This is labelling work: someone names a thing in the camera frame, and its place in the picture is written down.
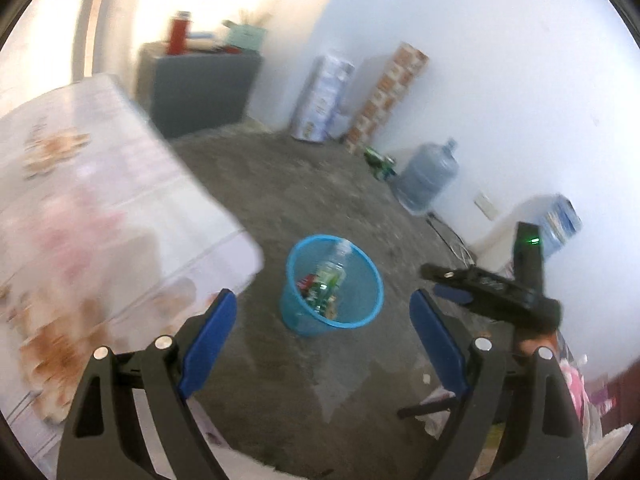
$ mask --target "red thermos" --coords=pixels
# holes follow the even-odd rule
[[[166,48],[167,54],[174,56],[184,52],[184,46],[187,40],[187,31],[191,19],[191,13],[180,10],[176,13],[171,23],[171,36],[169,37],[169,45]]]

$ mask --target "wall outlet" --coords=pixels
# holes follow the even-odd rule
[[[484,216],[486,216],[492,222],[496,218],[498,218],[498,215],[500,214],[498,208],[494,205],[493,202],[491,202],[491,200],[488,199],[487,195],[485,195],[484,193],[478,193],[476,195],[474,204],[476,204],[478,206],[478,209],[484,213]]]

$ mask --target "green bottle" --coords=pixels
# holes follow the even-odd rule
[[[321,316],[326,315],[327,306],[335,301],[335,295],[347,275],[344,267],[351,254],[351,242],[341,240],[334,253],[318,265],[316,274],[306,295],[306,303]]]

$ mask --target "blue wastebasket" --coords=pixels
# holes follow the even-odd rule
[[[289,253],[280,311],[285,325],[299,335],[357,328],[371,322],[380,312],[384,300],[380,273],[371,259],[353,244],[344,267],[346,278],[338,292],[335,320],[313,311],[300,295],[296,282],[331,257],[340,240],[342,238],[330,235],[310,236],[299,241]]]

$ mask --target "pink fabric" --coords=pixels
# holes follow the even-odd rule
[[[589,401],[587,392],[584,390],[584,378],[580,375],[580,372],[573,368],[566,359],[560,361],[560,369],[564,375],[564,380],[569,388],[569,394],[571,400],[574,403],[575,413],[578,415],[578,419],[582,422],[584,415],[584,406]]]

